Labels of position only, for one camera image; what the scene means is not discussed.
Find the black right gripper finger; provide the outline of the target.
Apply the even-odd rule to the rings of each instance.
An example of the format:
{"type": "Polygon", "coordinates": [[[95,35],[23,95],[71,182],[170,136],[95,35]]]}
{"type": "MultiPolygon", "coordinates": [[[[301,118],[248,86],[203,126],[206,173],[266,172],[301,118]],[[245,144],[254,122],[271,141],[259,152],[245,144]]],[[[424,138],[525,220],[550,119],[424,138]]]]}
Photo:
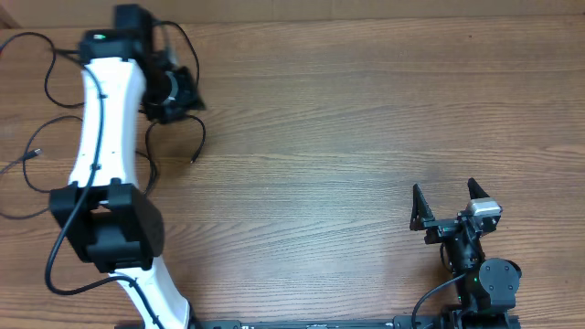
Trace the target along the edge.
{"type": "Polygon", "coordinates": [[[415,184],[412,187],[412,210],[409,229],[413,231],[423,230],[428,222],[434,220],[434,215],[426,201],[420,186],[415,184]]]}
{"type": "Polygon", "coordinates": [[[467,187],[471,199],[488,198],[489,195],[481,188],[477,181],[470,177],[467,182],[467,187]]]}

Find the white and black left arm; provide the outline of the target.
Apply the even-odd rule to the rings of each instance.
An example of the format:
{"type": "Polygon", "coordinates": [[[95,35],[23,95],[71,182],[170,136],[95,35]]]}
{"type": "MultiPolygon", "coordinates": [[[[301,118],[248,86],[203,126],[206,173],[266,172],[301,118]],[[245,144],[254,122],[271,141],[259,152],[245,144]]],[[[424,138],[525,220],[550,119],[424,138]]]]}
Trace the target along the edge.
{"type": "Polygon", "coordinates": [[[137,119],[154,124],[191,119],[204,108],[199,76],[154,46],[157,21],[137,4],[117,5],[110,29],[87,31],[76,63],[84,111],[80,146],[65,187],[49,194],[49,209],[79,259],[104,282],[126,291],[145,328],[196,328],[191,303],[165,266],[160,211],[140,189],[137,119]]]}

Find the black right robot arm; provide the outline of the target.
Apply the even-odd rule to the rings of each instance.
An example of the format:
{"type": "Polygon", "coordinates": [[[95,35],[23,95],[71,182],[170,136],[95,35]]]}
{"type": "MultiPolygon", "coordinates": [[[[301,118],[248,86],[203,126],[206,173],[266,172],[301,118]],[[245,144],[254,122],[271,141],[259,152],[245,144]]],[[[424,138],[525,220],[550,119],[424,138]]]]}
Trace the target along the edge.
{"type": "Polygon", "coordinates": [[[480,238],[496,231],[503,208],[470,178],[470,200],[455,218],[437,219],[419,185],[412,188],[409,229],[423,231],[426,244],[440,246],[441,264],[452,278],[426,292],[415,304],[412,328],[518,328],[519,319],[508,311],[516,307],[522,271],[511,260],[488,259],[480,238]],[[435,293],[454,286],[457,303],[441,313],[422,318],[422,304],[435,293]]]}

